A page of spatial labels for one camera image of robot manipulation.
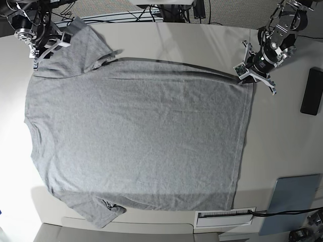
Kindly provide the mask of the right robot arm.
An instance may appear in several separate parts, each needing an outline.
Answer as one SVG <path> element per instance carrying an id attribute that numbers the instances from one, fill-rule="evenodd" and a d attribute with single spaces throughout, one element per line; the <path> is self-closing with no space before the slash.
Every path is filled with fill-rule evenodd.
<path id="1" fill-rule="evenodd" d="M 66 1 L 1 1 L 1 17 L 15 30 L 14 36 L 28 45 L 33 68 L 52 56 L 57 47 L 70 46 L 71 35 L 52 22 L 52 10 Z"/>

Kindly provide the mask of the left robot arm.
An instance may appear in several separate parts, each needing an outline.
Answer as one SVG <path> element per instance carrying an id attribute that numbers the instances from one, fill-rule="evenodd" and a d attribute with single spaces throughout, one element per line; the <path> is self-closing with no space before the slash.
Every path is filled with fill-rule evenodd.
<path id="1" fill-rule="evenodd" d="M 268 23 L 259 28 L 259 51 L 253 51 L 252 44 L 246 40 L 245 55 L 242 63 L 234 67 L 240 84 L 262 82 L 273 95 L 276 85 L 271 80 L 270 72 L 295 51 L 298 32 L 308 24 L 307 12 L 313 11 L 312 5 L 319 1 L 281 1 L 270 16 Z"/>

